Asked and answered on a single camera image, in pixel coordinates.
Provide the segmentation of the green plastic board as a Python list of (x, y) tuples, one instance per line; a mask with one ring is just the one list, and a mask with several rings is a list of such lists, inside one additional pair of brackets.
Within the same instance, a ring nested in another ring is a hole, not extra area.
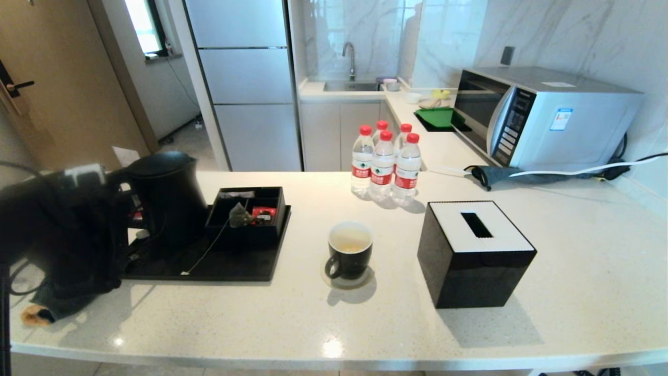
[(450, 107), (418, 109), (414, 115), (430, 132), (451, 132), (454, 126), (465, 125), (463, 117)]

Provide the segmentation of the white refrigerator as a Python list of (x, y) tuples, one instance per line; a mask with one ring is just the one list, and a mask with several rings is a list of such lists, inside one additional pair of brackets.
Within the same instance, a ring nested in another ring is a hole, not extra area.
[(287, 0), (185, 0), (232, 171), (301, 171)]

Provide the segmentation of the round beige coaster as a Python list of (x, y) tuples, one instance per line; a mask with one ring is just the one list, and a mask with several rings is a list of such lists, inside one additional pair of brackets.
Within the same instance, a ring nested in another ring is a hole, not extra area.
[(319, 274), (320, 278), (324, 281), (324, 283), (326, 283), (331, 288), (339, 290), (358, 289), (365, 286), (365, 284), (369, 284), (370, 281), (372, 281), (372, 279), (374, 278), (374, 268), (373, 268), (374, 264), (370, 264), (363, 272), (363, 274), (356, 279), (348, 280), (343, 277), (337, 277), (332, 280), (331, 278), (329, 278), (329, 276), (327, 276), (327, 274), (325, 274), (324, 267), (326, 266), (326, 261), (327, 260), (323, 260), (320, 263)]

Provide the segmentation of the grey and orange towel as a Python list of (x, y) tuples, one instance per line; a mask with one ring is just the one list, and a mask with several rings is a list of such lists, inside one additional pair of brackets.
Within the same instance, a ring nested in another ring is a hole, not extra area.
[(84, 295), (74, 298), (58, 298), (55, 296), (52, 281), (45, 278), (31, 298), (31, 305), (20, 314), (20, 319), (26, 326), (49, 326), (77, 314), (97, 297), (97, 295)]

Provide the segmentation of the white sink base cabinet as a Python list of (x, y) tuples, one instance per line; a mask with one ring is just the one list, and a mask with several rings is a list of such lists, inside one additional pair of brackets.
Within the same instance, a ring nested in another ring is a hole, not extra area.
[(304, 168), (307, 172), (348, 172), (360, 126), (381, 121), (381, 102), (301, 102)]

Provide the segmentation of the silver microwave oven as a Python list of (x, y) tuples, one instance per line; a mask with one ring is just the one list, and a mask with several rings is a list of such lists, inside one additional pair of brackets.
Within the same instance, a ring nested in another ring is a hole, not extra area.
[(492, 164), (522, 171), (604, 165), (641, 109), (644, 94), (546, 67), (473, 67), (461, 72), (456, 131)]

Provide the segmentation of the chrome sink faucet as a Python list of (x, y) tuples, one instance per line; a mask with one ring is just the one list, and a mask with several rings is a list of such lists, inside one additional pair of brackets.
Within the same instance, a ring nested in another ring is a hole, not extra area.
[(349, 57), (349, 81), (353, 83), (357, 77), (356, 62), (355, 62), (355, 48), (351, 41), (346, 41), (343, 45), (342, 56)]

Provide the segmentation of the black electric kettle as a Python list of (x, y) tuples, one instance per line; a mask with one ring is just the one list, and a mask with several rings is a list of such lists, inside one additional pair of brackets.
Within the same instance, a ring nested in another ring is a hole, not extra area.
[(156, 153), (108, 174), (109, 182), (127, 183), (142, 209), (149, 231), (147, 246), (186, 248), (204, 234), (208, 206), (196, 177), (197, 160), (181, 151)]

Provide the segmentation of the steel kitchen sink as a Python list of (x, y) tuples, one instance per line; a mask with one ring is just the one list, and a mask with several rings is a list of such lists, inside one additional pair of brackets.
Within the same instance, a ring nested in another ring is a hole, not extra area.
[(357, 83), (357, 81), (327, 81), (324, 92), (381, 92), (379, 83)]

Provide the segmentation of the window with dark frame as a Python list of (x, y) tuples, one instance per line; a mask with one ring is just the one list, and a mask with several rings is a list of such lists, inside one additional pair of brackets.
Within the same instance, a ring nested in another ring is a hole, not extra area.
[(124, 0), (141, 52), (146, 60), (169, 56), (170, 48), (157, 0)]

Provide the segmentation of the black compartment organizer box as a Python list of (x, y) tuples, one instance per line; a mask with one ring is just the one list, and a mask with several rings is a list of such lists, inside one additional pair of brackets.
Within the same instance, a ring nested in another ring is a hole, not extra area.
[[(217, 196), (220, 190), (255, 191), (256, 197), (253, 199), (219, 199)], [(250, 186), (219, 189), (214, 204), (210, 207), (207, 223), (205, 224), (205, 232), (208, 240), (214, 240), (214, 237), (219, 232), (219, 229), (222, 228), (224, 222), (228, 218), (229, 212), (236, 203), (241, 203), (241, 205), (246, 206), (246, 201), (248, 201), (246, 210), (251, 216), (253, 207), (255, 206), (276, 207), (277, 216), (275, 223), (272, 226), (254, 226), (252, 222), (250, 222), (248, 226), (243, 226), (241, 228), (231, 228), (231, 226), (229, 226), (214, 246), (215, 248), (224, 246), (261, 248), (273, 246), (278, 243), (281, 234), (284, 231), (287, 218), (287, 205), (284, 200), (283, 189), (281, 186)]]

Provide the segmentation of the black mug white inside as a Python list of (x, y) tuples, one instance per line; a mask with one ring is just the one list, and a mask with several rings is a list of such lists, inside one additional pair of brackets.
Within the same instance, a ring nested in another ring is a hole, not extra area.
[(327, 236), (329, 258), (324, 272), (331, 280), (357, 280), (367, 270), (374, 247), (374, 236), (368, 226), (344, 221), (333, 226)]

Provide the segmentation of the acrylic wifi sign stand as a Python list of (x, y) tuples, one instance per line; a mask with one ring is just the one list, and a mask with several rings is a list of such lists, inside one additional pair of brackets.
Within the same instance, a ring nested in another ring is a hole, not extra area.
[(131, 150), (129, 148), (121, 148), (121, 147), (112, 147), (112, 150), (122, 168), (126, 168), (132, 163), (141, 159), (140, 154), (136, 150)]

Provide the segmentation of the brown wooden door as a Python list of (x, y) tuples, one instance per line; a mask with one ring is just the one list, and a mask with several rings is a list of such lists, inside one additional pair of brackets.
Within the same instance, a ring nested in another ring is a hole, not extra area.
[(0, 60), (14, 83), (0, 101), (38, 167), (120, 168), (112, 147), (158, 149), (102, 0), (0, 0)]

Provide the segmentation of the black white tissue box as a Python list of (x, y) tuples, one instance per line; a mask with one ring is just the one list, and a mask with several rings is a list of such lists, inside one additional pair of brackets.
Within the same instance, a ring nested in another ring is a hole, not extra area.
[(426, 205), (417, 260), (436, 309), (503, 307), (536, 255), (495, 202)]

